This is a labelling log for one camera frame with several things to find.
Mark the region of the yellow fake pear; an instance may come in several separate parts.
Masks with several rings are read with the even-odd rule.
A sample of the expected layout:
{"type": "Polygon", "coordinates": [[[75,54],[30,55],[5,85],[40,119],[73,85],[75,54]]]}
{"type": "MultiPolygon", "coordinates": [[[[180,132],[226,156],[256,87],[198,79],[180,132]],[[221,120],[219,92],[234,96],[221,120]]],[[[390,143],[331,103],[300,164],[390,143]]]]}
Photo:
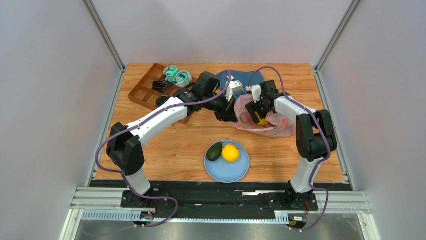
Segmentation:
{"type": "Polygon", "coordinates": [[[269,122],[265,118],[261,118],[261,116],[259,115],[259,113],[257,111],[255,112],[255,115],[258,119],[258,123],[257,123],[258,126],[263,127],[263,126],[267,126],[269,124],[269,122]]]}

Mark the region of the pink plastic bag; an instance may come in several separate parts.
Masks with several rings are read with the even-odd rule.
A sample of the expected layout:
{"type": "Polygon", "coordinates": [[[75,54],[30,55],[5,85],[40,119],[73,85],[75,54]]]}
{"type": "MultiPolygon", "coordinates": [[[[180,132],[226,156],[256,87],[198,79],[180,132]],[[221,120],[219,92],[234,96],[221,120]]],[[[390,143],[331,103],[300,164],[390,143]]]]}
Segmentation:
{"type": "Polygon", "coordinates": [[[266,115],[267,125],[260,126],[256,124],[245,107],[252,100],[253,97],[250,94],[242,95],[238,98],[234,105],[238,122],[230,122],[229,124],[232,127],[237,130],[274,138],[286,138],[296,134],[296,124],[280,113],[269,112],[266,115]]]}

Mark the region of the blue cloth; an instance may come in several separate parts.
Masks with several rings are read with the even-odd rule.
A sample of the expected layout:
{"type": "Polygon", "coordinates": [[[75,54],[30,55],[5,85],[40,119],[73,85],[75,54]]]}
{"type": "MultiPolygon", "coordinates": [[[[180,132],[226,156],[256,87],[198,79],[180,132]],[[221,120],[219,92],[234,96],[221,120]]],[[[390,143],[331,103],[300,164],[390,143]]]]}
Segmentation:
{"type": "MultiPolygon", "coordinates": [[[[265,78],[260,72],[257,72],[255,75],[254,75],[255,73],[254,71],[245,72],[245,71],[230,70],[230,72],[231,72],[231,75],[236,80],[239,80],[243,85],[243,91],[239,93],[235,93],[233,95],[236,100],[239,97],[247,94],[246,87],[248,86],[250,80],[251,80],[249,84],[250,86],[260,85],[261,83],[265,81],[265,78]]],[[[226,83],[228,81],[228,75],[226,74],[226,71],[224,70],[218,73],[217,77],[219,78],[219,81],[220,81],[219,89],[222,90],[226,86],[226,83]]]]}

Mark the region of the green fake avocado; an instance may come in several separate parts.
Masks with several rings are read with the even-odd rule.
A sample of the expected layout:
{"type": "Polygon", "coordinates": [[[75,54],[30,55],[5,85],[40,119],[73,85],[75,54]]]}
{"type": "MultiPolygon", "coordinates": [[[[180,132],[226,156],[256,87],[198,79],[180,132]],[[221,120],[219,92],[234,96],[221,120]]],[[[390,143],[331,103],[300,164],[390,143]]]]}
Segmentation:
{"type": "Polygon", "coordinates": [[[222,156],[223,144],[221,142],[217,142],[213,144],[206,152],[206,158],[215,162],[222,156]]]}

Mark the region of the yellow fake lemon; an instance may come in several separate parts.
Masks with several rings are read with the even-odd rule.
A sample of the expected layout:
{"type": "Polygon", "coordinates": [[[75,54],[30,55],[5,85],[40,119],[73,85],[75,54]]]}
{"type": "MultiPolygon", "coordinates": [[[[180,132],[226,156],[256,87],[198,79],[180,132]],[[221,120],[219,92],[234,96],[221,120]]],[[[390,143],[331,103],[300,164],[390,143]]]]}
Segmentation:
{"type": "Polygon", "coordinates": [[[233,144],[227,144],[223,147],[221,156],[228,163],[234,163],[239,159],[240,151],[233,144]]]}

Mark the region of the blue plate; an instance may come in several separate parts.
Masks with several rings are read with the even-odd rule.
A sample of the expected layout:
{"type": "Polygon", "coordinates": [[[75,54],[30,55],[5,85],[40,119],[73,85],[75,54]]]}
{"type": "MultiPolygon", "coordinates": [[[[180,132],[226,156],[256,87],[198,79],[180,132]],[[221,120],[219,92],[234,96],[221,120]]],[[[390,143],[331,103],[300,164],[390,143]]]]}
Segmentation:
{"type": "Polygon", "coordinates": [[[240,156],[233,163],[227,162],[222,157],[216,161],[210,161],[207,152],[205,152],[203,160],[205,170],[214,180],[221,183],[231,184],[240,181],[250,168],[250,157],[247,150],[241,144],[232,140],[221,140],[216,143],[222,143],[223,147],[227,144],[235,146],[239,150],[240,156]]]}

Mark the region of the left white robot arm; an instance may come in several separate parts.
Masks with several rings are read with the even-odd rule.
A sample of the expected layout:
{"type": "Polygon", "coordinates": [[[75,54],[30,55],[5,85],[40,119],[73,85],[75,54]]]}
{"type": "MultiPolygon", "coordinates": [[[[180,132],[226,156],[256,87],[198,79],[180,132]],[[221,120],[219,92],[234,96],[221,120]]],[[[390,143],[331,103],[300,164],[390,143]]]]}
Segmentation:
{"type": "Polygon", "coordinates": [[[119,168],[118,173],[135,196],[146,199],[151,189],[143,170],[143,147],[153,137],[202,109],[213,111],[219,121],[237,122],[234,94],[240,93],[243,85],[230,71],[225,73],[227,82],[220,93],[216,92],[219,78],[205,71],[196,82],[177,90],[145,117],[126,125],[120,122],[113,125],[109,138],[101,146],[106,148],[107,156],[119,168]]]}

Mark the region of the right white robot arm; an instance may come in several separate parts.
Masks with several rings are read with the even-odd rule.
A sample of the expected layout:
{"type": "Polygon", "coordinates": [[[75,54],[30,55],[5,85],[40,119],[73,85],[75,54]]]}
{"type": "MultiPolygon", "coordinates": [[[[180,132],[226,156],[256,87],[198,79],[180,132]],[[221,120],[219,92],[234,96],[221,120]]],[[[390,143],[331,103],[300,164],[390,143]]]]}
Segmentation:
{"type": "Polygon", "coordinates": [[[246,87],[252,97],[245,107],[253,122],[261,123],[268,113],[281,114],[295,124],[296,147],[300,155],[296,173],[288,183],[284,200],[298,209],[313,198],[313,182],[323,162],[337,149],[337,138],[328,110],[315,110],[279,92],[273,80],[246,87]]]}

